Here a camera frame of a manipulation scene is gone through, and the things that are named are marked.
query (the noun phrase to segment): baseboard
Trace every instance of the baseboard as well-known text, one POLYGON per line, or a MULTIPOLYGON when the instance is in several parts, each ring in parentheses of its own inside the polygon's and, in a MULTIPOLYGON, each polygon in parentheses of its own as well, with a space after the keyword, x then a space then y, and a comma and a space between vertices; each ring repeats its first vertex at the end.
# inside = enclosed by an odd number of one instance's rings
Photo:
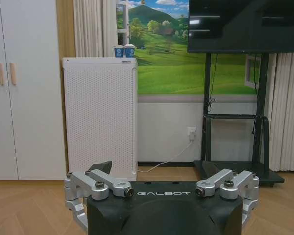
MULTIPOLYGON (((161 162, 138 162, 138 166, 156 166, 160 164, 161 162)), ((164 167, 194 167, 193 162, 168 162, 164 163, 160 166, 164 167)))

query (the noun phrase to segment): wardrobe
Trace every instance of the wardrobe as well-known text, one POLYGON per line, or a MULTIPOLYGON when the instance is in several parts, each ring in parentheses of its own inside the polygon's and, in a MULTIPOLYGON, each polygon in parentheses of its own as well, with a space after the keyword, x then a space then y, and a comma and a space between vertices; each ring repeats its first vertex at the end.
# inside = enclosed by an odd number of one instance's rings
POLYGON ((0 180, 62 180, 55 0, 0 0, 0 180))

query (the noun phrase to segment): black cable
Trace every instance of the black cable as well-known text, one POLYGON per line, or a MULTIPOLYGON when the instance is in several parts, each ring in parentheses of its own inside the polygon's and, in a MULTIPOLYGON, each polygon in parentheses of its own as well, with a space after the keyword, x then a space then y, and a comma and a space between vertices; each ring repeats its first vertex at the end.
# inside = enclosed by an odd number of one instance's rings
POLYGON ((212 98, 212 92, 214 90, 214 82, 215 82, 215 76, 216 76, 216 70, 217 70, 217 60, 218 60, 218 54, 216 54, 216 59, 215 59, 215 70, 214 70, 214 75, 212 77, 211 91, 210 91, 209 102, 208 102, 208 106, 209 106, 208 112, 210 112, 212 109, 211 104, 216 101, 216 99, 212 98))
MULTIPOLYGON (((255 85, 255 92, 258 100, 258 91, 257 91, 257 86, 256 86, 256 59, 257 59, 257 54, 255 54, 254 58, 254 85, 255 85)), ((253 131, 251 132, 252 134, 255 134, 255 126, 256 126, 256 120, 254 120, 254 126, 253 126, 253 131)))
POLYGON ((254 85, 255 85, 255 92, 256 92, 256 96, 258 99, 258 91, 257 91, 257 86, 256 86, 256 59, 257 59, 257 54, 255 54, 255 59, 254 59, 254 85))

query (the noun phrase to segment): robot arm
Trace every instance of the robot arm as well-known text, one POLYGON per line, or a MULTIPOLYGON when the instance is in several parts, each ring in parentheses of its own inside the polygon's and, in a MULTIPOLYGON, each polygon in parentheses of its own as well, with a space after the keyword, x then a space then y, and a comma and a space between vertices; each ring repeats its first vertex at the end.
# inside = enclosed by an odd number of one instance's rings
POLYGON ((65 206, 84 231, 88 229, 87 215, 80 198, 91 196, 94 200, 104 200, 109 196, 109 189, 118 197, 131 197, 134 193, 129 181, 117 180, 98 169, 87 174, 75 172, 64 180, 65 206))
POLYGON ((224 169, 207 180, 198 181, 196 194, 200 197, 209 197, 215 194, 217 188, 220 188, 220 197, 226 200, 235 200, 241 196, 243 198, 242 226, 244 226, 251 211, 258 205, 258 185, 259 178, 249 171, 242 171, 236 175, 231 170, 224 169))

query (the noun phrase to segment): herringbone floor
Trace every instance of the herringbone floor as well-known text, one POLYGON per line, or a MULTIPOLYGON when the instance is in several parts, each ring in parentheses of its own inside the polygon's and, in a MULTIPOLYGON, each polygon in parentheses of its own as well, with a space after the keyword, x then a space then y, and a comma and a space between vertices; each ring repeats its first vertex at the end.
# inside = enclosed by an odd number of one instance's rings
MULTIPOLYGON (((260 204, 244 235, 294 235, 294 173, 284 184, 261 187, 260 204)), ((160 167, 139 181, 197 180, 193 168, 160 167)), ((0 235, 85 235, 64 207, 62 182, 0 181, 0 235)))

